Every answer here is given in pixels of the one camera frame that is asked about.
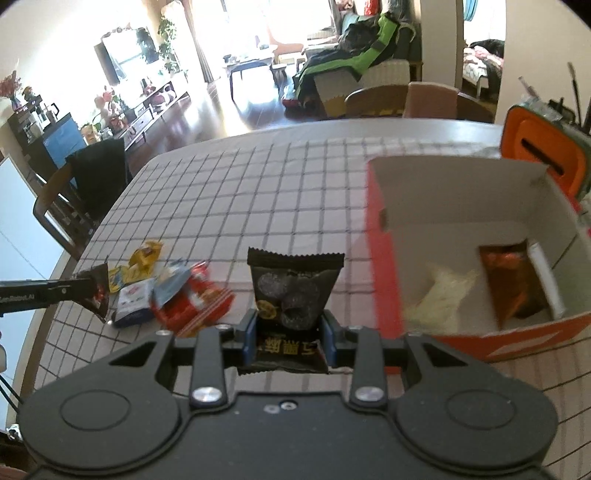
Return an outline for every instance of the screw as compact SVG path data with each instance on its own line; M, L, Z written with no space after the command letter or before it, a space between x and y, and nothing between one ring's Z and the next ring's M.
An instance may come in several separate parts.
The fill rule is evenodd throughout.
M355 390L355 398L361 401L380 401L384 397L384 391L378 387L359 387Z
M222 391L215 387L200 387L193 390L191 396L200 403L213 403L222 398Z
M275 415L281 411L278 405L265 405L263 407L263 411L265 413L270 413L271 415Z
M293 401L282 401L279 405L283 410L295 410L297 403Z

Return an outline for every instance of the open box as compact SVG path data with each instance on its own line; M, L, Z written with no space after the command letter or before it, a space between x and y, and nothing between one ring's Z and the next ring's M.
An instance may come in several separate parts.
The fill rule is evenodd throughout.
M402 312L433 285L428 264L475 270L456 335L438 336L480 359L568 340L591 323L591 239L569 199L525 161L467 157L381 157L368 163L366 227L378 327L403 334ZM479 245L537 240L552 267L566 314L510 319L499 331Z

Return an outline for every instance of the potted plant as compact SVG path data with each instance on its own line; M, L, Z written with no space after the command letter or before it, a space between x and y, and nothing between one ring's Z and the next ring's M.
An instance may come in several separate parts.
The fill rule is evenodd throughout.
M160 25L158 26L158 35L162 38L162 43L158 52L164 60L164 67L169 73L180 72L177 56L174 53L171 41L177 37L177 27L168 18L160 16Z

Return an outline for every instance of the black snack bag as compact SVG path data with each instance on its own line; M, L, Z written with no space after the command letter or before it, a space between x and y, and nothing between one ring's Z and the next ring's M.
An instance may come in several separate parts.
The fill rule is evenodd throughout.
M344 254L290 256L248 249L258 311L251 371L327 371L319 318L344 260Z

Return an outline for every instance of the kettle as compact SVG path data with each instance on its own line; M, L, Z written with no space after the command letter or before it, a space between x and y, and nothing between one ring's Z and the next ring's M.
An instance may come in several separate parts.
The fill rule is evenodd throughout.
M57 123L57 115L60 113L60 109L57 107L55 103L52 103L50 106L46 106L43 112L47 115L47 118L52 124Z

